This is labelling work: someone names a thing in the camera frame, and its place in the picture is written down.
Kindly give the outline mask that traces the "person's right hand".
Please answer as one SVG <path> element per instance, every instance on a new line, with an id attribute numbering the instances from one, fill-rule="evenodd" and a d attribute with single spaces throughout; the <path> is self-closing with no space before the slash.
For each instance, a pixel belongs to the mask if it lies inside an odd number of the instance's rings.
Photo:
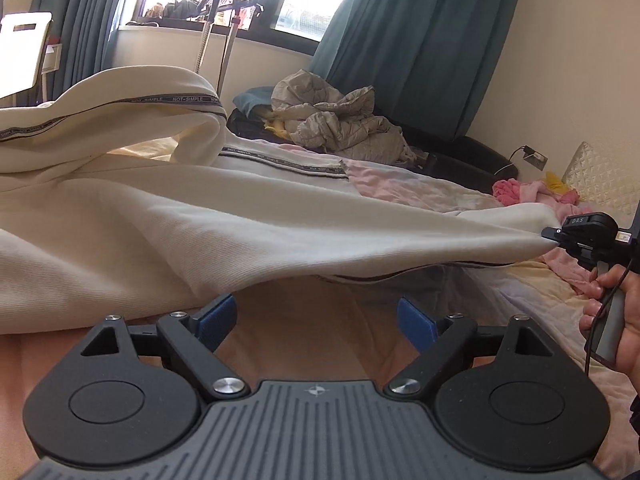
<path id="1" fill-rule="evenodd" d="M 625 325 L 617 347 L 613 370 L 626 375 L 631 385 L 636 391 L 639 391 L 639 275 L 629 272 L 626 278 L 622 278 L 624 271 L 622 266 L 613 266 L 600 276 L 597 276 L 596 272 L 592 272 L 590 282 L 587 285 L 588 302 L 582 310 L 578 326 L 582 336 L 587 337 L 591 324 L 600 309 L 605 289 L 620 284 L 620 290 L 625 294 Z"/>

